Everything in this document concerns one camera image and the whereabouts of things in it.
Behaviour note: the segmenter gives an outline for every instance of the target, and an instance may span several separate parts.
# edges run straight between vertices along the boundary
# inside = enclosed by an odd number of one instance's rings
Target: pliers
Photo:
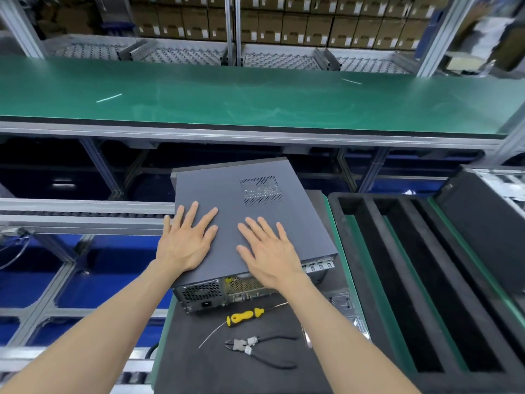
[[[225,347],[228,350],[231,351],[242,351],[245,354],[248,354],[258,361],[262,362],[263,364],[266,364],[272,368],[275,369],[296,369],[297,364],[293,361],[288,360],[271,360],[271,357],[267,354],[264,354],[263,352],[259,351],[258,349],[254,349],[255,344],[262,343],[263,341],[269,341],[273,339],[286,339],[286,340],[297,340],[298,336],[293,335],[273,335],[268,337],[260,338],[258,336],[250,337],[246,340],[228,340],[226,343],[224,343]]]

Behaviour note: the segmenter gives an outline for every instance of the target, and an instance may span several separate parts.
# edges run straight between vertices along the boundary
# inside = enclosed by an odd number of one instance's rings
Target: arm
[[[250,272],[264,286],[278,290],[291,305],[312,341],[326,378],[335,394],[419,391],[375,345],[333,307],[302,271],[286,232],[277,223],[279,237],[262,218],[246,218],[238,228],[252,247],[237,251]]]
[[[217,209],[192,228],[197,207],[194,202],[182,225],[183,206],[171,225],[166,216],[156,258],[146,270],[49,346],[1,394],[109,393],[171,284],[208,253],[217,226],[206,227]]]

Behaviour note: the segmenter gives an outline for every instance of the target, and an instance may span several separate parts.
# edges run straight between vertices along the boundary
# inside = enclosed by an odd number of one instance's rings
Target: power supply fan grille
[[[273,175],[241,179],[240,187],[244,193],[244,204],[247,206],[276,203],[282,199],[282,192]]]
[[[200,302],[214,297],[221,297],[220,286],[215,282],[207,282],[200,285],[189,286],[182,291],[186,303]]]
[[[226,283],[226,291],[228,294],[242,293],[263,287],[264,286],[255,278],[233,278],[233,280]]]

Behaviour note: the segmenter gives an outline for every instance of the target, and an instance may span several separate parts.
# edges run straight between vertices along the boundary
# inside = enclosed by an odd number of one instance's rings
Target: yellow screwdriver
[[[237,313],[237,314],[233,314],[231,316],[227,316],[226,317],[226,324],[228,325],[228,327],[232,327],[232,326],[240,324],[242,321],[246,321],[248,319],[252,319],[253,317],[259,318],[266,311],[270,311],[271,309],[274,309],[274,308],[277,308],[277,307],[280,307],[280,306],[284,306],[286,304],[288,304],[288,302],[282,303],[282,304],[278,304],[276,306],[273,306],[273,307],[270,307],[270,308],[266,308],[266,309],[264,309],[264,308],[257,308],[256,307],[253,310],[249,309],[248,311],[244,311],[244,312],[240,312],[240,313]]]

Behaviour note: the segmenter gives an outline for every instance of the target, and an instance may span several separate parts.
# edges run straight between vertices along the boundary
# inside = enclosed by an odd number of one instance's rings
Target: white label
[[[383,16],[385,14],[386,10],[386,3],[381,3],[379,5],[379,12],[377,13],[377,16]]]
[[[405,18],[409,14],[409,10],[412,4],[405,4],[405,8],[403,8],[403,14],[401,15],[402,18]]]
[[[430,5],[428,7],[428,11],[427,11],[427,15],[426,17],[427,18],[430,18],[432,16],[432,14],[434,13],[434,10],[436,9],[436,6],[435,5]]]

